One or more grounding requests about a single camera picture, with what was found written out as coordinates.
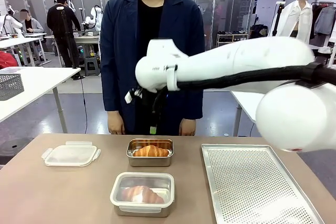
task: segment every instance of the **white shirt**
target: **white shirt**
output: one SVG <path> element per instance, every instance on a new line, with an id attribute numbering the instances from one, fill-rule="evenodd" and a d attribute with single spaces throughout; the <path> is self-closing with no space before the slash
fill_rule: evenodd
<path id="1" fill-rule="evenodd" d="M 272 36 L 277 16 L 278 15 L 276 15 L 273 20 L 272 28 L 268 33 L 268 37 Z M 306 1 L 305 7 L 301 9 L 299 1 L 296 0 L 287 5 L 282 10 L 279 19 L 279 25 L 277 28 L 278 32 L 276 36 L 289 37 L 293 32 L 297 22 L 299 22 L 299 30 L 296 38 L 302 40 L 306 44 L 309 44 L 312 21 L 313 21 L 312 5 Z"/>

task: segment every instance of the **food storage container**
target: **food storage container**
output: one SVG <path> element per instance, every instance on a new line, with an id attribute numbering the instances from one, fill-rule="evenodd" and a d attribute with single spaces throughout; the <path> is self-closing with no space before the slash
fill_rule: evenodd
<path id="1" fill-rule="evenodd" d="M 110 200 L 118 215 L 167 217 L 174 201 L 174 178 L 167 173 L 122 173 L 114 182 Z M 149 203 L 160 197 L 162 203 Z"/>
<path id="2" fill-rule="evenodd" d="M 138 149 L 154 145 L 169 151 L 168 157 L 134 157 Z M 170 166 L 174 154 L 173 141 L 170 139 L 133 139 L 127 148 L 127 157 L 131 166 Z"/>
<path id="3" fill-rule="evenodd" d="M 47 166 L 87 166 L 99 157 L 100 149 L 86 141 L 67 141 L 47 149 L 42 158 Z"/>

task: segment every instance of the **man in navy blazer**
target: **man in navy blazer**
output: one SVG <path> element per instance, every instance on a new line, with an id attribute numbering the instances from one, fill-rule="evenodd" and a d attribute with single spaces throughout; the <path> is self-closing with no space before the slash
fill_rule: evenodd
<path id="1" fill-rule="evenodd" d="M 151 104 L 127 92 L 137 87 L 135 66 L 155 38 L 173 39 L 189 56 L 204 52 L 202 14 L 192 0 L 109 0 L 101 26 L 103 101 L 112 134 L 150 134 Z M 194 135 L 202 118 L 203 91 L 170 92 L 161 112 L 158 135 Z"/>

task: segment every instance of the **hanging clothes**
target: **hanging clothes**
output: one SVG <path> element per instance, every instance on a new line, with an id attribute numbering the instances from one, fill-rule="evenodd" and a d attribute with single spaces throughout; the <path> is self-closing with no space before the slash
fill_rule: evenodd
<path id="1" fill-rule="evenodd" d="M 275 27 L 275 22 L 277 19 L 277 15 L 275 16 L 271 30 L 269 31 L 268 37 L 272 36 L 272 32 Z M 284 36 L 290 37 L 294 28 L 298 25 L 298 34 L 296 36 L 297 39 L 309 44 L 309 37 L 311 32 L 313 19 L 312 5 L 306 1 L 306 5 L 303 9 L 301 9 L 299 5 L 299 1 L 296 0 L 289 5 L 287 5 L 280 15 L 279 25 L 277 28 L 276 36 Z"/>
<path id="2" fill-rule="evenodd" d="M 314 34 L 330 35 L 335 20 L 336 7 L 323 8 L 314 26 Z"/>
<path id="3" fill-rule="evenodd" d="M 314 37 L 315 37 L 315 34 L 314 34 L 315 23 L 316 23 L 317 18 L 320 15 L 322 9 L 325 8 L 325 7 L 327 7 L 326 4 L 313 5 L 313 23 L 311 25 L 310 39 L 314 39 Z"/>

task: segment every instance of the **hand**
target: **hand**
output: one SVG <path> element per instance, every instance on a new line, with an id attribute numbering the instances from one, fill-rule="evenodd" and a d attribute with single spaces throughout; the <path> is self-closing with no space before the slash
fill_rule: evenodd
<path id="1" fill-rule="evenodd" d="M 180 123 L 180 136 L 194 136 L 196 132 L 196 120 L 182 119 Z"/>
<path id="2" fill-rule="evenodd" d="M 125 135 L 124 121 L 122 120 L 119 111 L 108 111 L 107 115 L 109 132 L 114 135 Z"/>

